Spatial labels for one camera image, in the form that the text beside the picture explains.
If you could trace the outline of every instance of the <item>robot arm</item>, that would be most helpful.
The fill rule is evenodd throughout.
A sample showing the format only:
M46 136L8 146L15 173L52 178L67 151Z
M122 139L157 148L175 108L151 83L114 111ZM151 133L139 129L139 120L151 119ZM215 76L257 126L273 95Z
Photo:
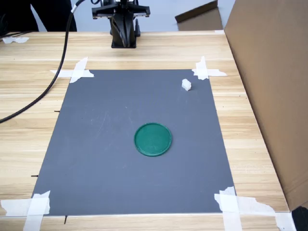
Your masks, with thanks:
M93 19L106 17L110 20L112 48L136 48L140 36L137 16L150 16L150 7L140 6L138 0L103 0L101 7L92 8Z

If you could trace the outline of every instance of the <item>cardboard box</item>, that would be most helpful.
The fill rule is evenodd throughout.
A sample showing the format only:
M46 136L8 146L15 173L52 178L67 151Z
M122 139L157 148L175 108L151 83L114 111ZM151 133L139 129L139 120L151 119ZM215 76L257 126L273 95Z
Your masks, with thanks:
M308 206L308 1L237 0L225 32L289 208Z

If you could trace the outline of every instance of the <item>white wall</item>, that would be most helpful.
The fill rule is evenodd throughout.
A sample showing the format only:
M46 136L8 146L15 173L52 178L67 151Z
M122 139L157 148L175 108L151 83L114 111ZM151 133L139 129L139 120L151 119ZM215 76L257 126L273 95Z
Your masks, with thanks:
M139 0L140 5L149 6L151 15L149 18L139 17L141 31L177 31L178 26L175 16L190 9L206 4L211 0ZM219 12L222 24L225 27L235 0L218 0ZM90 0L85 0L75 12L75 20L78 31L109 31L110 24L106 18L92 19L92 5ZM40 31L46 31L43 23L32 8Z

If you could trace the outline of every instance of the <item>gray mat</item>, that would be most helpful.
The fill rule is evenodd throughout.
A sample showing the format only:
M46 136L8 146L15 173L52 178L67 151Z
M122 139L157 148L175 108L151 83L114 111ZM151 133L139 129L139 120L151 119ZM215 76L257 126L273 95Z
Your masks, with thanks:
M51 191L49 215L220 212L214 194L233 181L209 80L191 70L91 72L68 86L35 185ZM149 122L172 133L162 156L135 149Z

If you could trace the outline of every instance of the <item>black cable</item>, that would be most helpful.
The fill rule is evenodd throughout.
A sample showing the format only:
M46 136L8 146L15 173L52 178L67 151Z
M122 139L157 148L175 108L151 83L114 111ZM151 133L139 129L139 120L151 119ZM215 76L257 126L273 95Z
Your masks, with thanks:
M44 90L44 92L38 96L32 103L28 104L26 107L20 109L18 112L15 112L11 115L9 115L8 117L5 117L3 119L0 120L0 124L9 120L9 119L12 119L14 118L15 116L21 114L22 112L24 112L25 110L29 109L30 107L32 107L33 105L35 105L38 101L40 101L46 94L47 92L51 89L51 87L53 86L53 84L55 83L59 73L60 73L60 70L62 68L62 65L63 65L63 62L64 62L64 58L65 58L65 53L66 53L66 48L67 48L67 41L68 41L68 33L69 33L69 28L71 26L71 22L72 22L72 19L73 19L73 16L74 14L73 13L70 13L69 15L69 18L68 18L68 21L67 21L67 26L66 26L66 31L65 31L65 40L64 40L64 48L63 48L63 53L62 53L62 57L61 57L61 61L60 61L60 64L59 64L59 67L58 67L58 70L56 72L56 74L54 75L54 78L53 80L51 81L51 83L49 84L49 86Z
M5 34L5 35L0 36L0 39L10 37L10 36L20 36L20 35L28 34L28 33L31 33L31 32L37 32L37 31L29 30L29 31L15 32L15 33L12 33L12 34Z
M98 4L100 1L101 1L101 0L97 0L96 2L93 2L93 0L91 0L91 3L92 3L93 5L96 5L96 4Z

